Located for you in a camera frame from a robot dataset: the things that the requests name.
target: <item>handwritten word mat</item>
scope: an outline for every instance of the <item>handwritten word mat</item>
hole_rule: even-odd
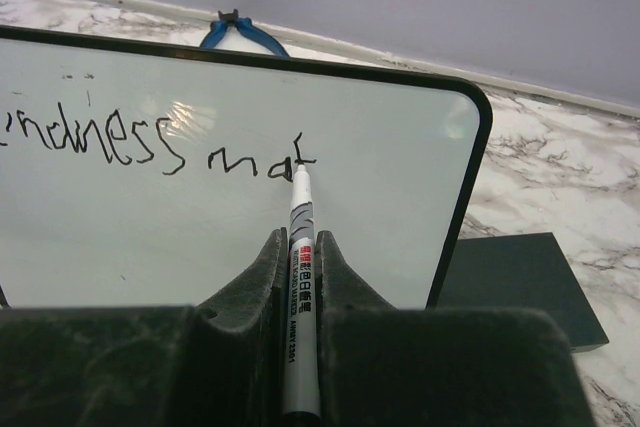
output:
[[[381,295],[424,307],[441,284],[491,123],[471,84],[0,37],[0,283],[12,306],[198,303],[288,225],[299,163],[316,231],[331,230]]]

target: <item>marble table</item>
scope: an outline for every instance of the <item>marble table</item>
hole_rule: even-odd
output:
[[[207,32],[87,0],[0,0],[0,23],[184,45]],[[262,52],[237,36],[223,42]],[[593,412],[601,426],[640,426],[640,119],[485,91],[494,125],[461,237],[555,234],[611,341],[574,356]]]

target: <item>blue clamp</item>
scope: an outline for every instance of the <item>blue clamp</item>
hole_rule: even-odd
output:
[[[262,45],[275,55],[289,57],[282,44],[264,30],[254,26],[249,17],[238,17],[238,9],[233,9],[230,14],[223,14],[218,11],[218,19],[211,22],[211,32],[200,42],[201,48],[214,49],[227,33],[229,26],[234,25],[243,37]]]

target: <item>white marker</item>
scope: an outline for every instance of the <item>white marker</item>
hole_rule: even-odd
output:
[[[319,426],[311,181],[304,165],[293,175],[289,231],[289,303],[285,325],[284,426]]]

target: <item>whiteboard surface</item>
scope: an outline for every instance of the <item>whiteboard surface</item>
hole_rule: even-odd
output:
[[[291,184],[267,173],[295,160],[302,132],[302,157],[317,159],[316,231],[331,230],[391,303],[424,307],[480,125],[467,96],[6,39],[0,58],[0,282],[12,306],[201,302],[288,227]],[[93,130],[86,153],[53,148],[58,103],[72,138],[76,121],[81,139],[95,121],[106,154]],[[252,157],[257,175],[250,161],[225,173],[221,154],[209,169],[222,147],[228,164]]]

